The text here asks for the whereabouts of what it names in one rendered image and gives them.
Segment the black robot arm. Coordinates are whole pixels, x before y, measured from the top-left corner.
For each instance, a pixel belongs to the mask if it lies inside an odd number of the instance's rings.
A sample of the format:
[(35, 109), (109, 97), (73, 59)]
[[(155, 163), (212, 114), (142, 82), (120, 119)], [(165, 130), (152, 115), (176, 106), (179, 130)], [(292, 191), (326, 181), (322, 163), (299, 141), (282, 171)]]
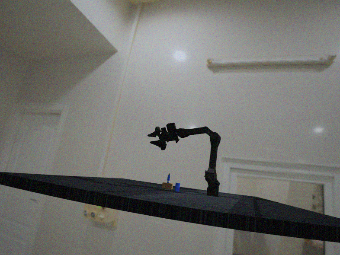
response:
[[(171, 135), (171, 141), (175, 140), (176, 143), (179, 141), (179, 138), (185, 138), (189, 135), (195, 135), (195, 134), (208, 134), (210, 136), (210, 142), (211, 142), (211, 153), (210, 153), (210, 159), (209, 159), (209, 167), (208, 170), (205, 170), (205, 180), (208, 183), (207, 187), (207, 195), (208, 196), (216, 196), (218, 197), (218, 189), (220, 182), (217, 180), (217, 174), (216, 174), (216, 159), (217, 159), (217, 150), (218, 146), (220, 144), (221, 137), (216, 133), (210, 130), (208, 127), (199, 127), (199, 128), (193, 128), (193, 129), (184, 129), (179, 128), (176, 129), (175, 123), (168, 123), (167, 125), (167, 131)], [(167, 133), (166, 128), (161, 128), (162, 135), (164, 138), (169, 137), (169, 134)]]

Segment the tan rectangular block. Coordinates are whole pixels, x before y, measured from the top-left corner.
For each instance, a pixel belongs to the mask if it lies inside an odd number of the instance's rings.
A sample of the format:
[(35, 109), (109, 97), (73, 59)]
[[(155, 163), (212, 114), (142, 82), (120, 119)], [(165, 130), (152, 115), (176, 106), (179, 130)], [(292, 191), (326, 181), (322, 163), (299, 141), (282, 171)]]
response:
[(173, 183), (166, 183), (166, 182), (163, 182), (163, 183), (162, 183), (162, 188), (165, 188), (165, 189), (173, 189)]

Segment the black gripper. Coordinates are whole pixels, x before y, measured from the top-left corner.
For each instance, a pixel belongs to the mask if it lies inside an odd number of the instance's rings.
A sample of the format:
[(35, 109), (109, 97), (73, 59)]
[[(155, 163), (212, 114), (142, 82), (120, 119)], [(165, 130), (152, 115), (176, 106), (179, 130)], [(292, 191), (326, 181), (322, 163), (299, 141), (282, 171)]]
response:
[[(160, 147), (161, 150), (165, 150), (165, 149), (166, 149), (166, 145), (167, 145), (166, 142), (169, 142), (169, 141), (171, 140), (171, 135), (170, 135), (170, 133), (169, 133), (169, 137), (164, 138), (164, 136), (162, 135), (162, 133), (160, 134), (160, 128), (159, 128), (159, 127), (156, 127), (156, 128), (155, 128), (155, 132), (149, 134), (148, 137), (156, 137), (156, 136), (159, 137), (159, 140), (157, 140), (157, 141), (151, 141), (150, 143), (151, 143), (151, 144), (154, 144), (154, 145), (156, 145), (156, 146), (158, 146), (158, 147)], [(162, 138), (162, 136), (163, 136), (163, 138)]]

